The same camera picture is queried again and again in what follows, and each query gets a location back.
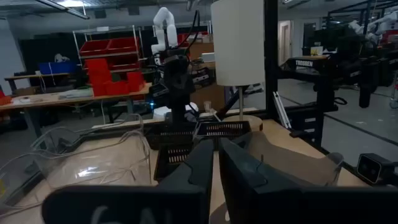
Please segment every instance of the floor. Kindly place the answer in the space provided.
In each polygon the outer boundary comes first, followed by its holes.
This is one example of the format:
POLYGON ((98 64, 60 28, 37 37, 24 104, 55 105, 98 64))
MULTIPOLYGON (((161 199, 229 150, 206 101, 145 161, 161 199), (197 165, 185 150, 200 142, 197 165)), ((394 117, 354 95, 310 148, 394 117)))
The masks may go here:
MULTIPOLYGON (((311 83, 297 80, 280 80, 279 93, 284 97, 284 106, 308 103, 316 98, 311 83)), ((358 106, 358 91, 338 90, 336 96, 346 99, 348 105, 339 106, 338 111, 326 115, 322 146, 330 152, 341 153, 352 166, 357 164, 359 155, 364 152, 398 161, 398 110, 390 108, 390 94, 390 88, 379 87, 376 95, 372 95, 370 107, 362 109, 358 106)), ((245 97, 244 106, 265 109, 265 93, 245 97)), ((44 133, 57 126, 72 130, 87 129, 97 124, 103 124, 102 116, 94 118, 88 114, 79 119, 77 114, 61 114, 61 122, 42 131, 44 133)), ((28 130, 0 135, 0 166, 13 157, 29 152, 34 140, 28 130)))

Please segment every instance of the table leg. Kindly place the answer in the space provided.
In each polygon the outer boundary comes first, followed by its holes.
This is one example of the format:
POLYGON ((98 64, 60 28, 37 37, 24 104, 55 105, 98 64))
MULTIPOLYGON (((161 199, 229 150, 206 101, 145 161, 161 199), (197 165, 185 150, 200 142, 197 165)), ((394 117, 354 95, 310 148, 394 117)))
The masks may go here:
POLYGON ((14 80, 8 80, 8 84, 10 84, 11 92, 14 92, 15 90, 17 90, 17 86, 15 85, 14 80))
POLYGON ((29 131, 33 131, 35 138, 39 138, 42 135, 42 130, 40 129, 39 114, 34 108, 25 108, 25 121, 29 131))
POLYGON ((134 100, 132 98, 127 98, 127 112, 129 114, 134 113, 134 100))

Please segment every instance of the black metal frame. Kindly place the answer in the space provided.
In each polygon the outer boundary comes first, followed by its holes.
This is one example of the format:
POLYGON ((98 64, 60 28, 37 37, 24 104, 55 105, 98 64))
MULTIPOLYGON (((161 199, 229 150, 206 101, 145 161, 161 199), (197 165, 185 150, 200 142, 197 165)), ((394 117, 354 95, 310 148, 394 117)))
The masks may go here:
POLYGON ((380 13, 378 14, 378 18, 381 18, 384 16, 385 9, 394 6, 398 6, 398 0, 367 0, 349 6, 345 6, 339 9, 335 9, 328 12, 328 17, 326 18, 326 28, 328 29, 330 27, 330 19, 332 14, 360 12, 361 14, 359 19, 359 24, 362 25, 362 23, 364 22, 363 32, 365 35, 368 29, 371 9, 380 11, 380 13))

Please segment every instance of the blue bin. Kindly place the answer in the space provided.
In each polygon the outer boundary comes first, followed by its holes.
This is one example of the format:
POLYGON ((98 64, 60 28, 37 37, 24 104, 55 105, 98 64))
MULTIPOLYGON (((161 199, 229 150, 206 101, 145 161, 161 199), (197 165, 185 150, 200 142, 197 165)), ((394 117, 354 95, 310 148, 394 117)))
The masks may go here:
POLYGON ((73 73, 77 69, 77 64, 75 62, 47 62, 40 63, 39 68, 42 75, 73 73))

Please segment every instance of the table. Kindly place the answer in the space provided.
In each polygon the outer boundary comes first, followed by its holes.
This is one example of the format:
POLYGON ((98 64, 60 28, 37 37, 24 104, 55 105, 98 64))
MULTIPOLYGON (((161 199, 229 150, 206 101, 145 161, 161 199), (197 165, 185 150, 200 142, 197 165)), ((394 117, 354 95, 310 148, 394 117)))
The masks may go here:
MULTIPOLYGON (((150 119, 150 120, 145 120, 145 123, 153 123, 157 122, 156 120, 150 119)), ((138 121, 131 121, 124 123, 123 125, 133 125, 133 124, 138 124, 138 121)), ((305 154, 307 156, 315 157, 315 158, 321 158, 324 155, 313 148, 312 146, 308 145, 305 141, 299 139, 299 138, 292 138, 289 136, 289 131, 285 128, 283 128, 281 125, 276 123, 273 120, 264 120, 263 121, 263 130, 262 132, 265 134, 267 139, 274 145, 284 147, 286 149, 289 149, 291 151, 299 152, 302 154, 305 154)), ((87 150, 91 149, 92 147, 100 147, 100 146, 107 146, 112 143, 114 143, 116 139, 102 139, 102 140, 97 140, 97 141, 90 141, 84 143, 78 150, 87 150)), ((124 145, 123 147, 120 147, 118 150, 130 150, 131 145, 133 143, 129 142, 129 144, 124 145)), ((158 151, 150 150, 150 169, 151 169, 151 179, 153 180, 154 176, 154 170, 156 167, 156 161, 157 161, 157 155, 158 151)), ((102 155, 98 155, 97 158, 99 160, 109 158, 112 155, 109 155, 109 153, 103 153, 102 155)), ((367 184, 365 184, 362 180, 357 178, 355 175, 351 174, 348 172, 346 169, 342 169, 340 172, 340 176, 338 179, 338 186, 355 186, 355 187, 369 187, 367 184)), ((39 185, 36 186, 34 192, 37 195, 39 195, 39 199, 43 200, 46 195, 48 195, 51 190, 48 186, 45 186, 43 183, 39 183, 39 185)), ((23 200, 31 200, 32 196, 30 195, 29 198, 24 198, 23 200)), ((214 153, 214 160, 213 160, 213 185, 211 189, 211 203, 210 203, 210 214, 212 214, 218 207, 222 206, 224 204, 225 198, 223 194, 223 187, 221 184, 221 178, 220 178, 220 165, 218 161, 218 152, 214 153)), ((18 213, 17 215, 14 215, 13 217, 9 217, 4 220, 0 220, 0 224, 3 223, 31 223, 31 224, 41 224, 41 217, 40 217, 40 207, 34 207, 31 209, 28 209, 26 211, 23 211, 21 213, 18 213)))
POLYGON ((36 109, 43 106, 57 106, 75 103, 84 103, 89 101, 101 101, 109 99, 126 98, 127 99, 127 111, 133 113, 133 100, 130 96, 145 95, 149 93, 149 87, 151 83, 147 83, 146 86, 139 92, 133 92, 128 95, 112 95, 112 96, 94 96, 88 98, 74 98, 74 99, 62 99, 59 100, 59 93, 46 93, 40 95, 30 96, 19 96, 12 99, 12 103, 8 105, 0 106, 0 111, 23 109, 26 123, 29 130, 33 131, 35 136, 38 138, 42 135, 40 130, 39 118, 37 116, 36 109), (30 103, 23 103, 24 98, 29 97, 30 103))
POLYGON ((17 85, 15 84, 15 80, 21 80, 25 78, 41 78, 41 77, 51 77, 51 76, 69 76, 70 73, 56 73, 52 75, 21 75, 16 77, 4 78, 5 81, 10 85, 11 91, 15 91, 17 89, 17 85))

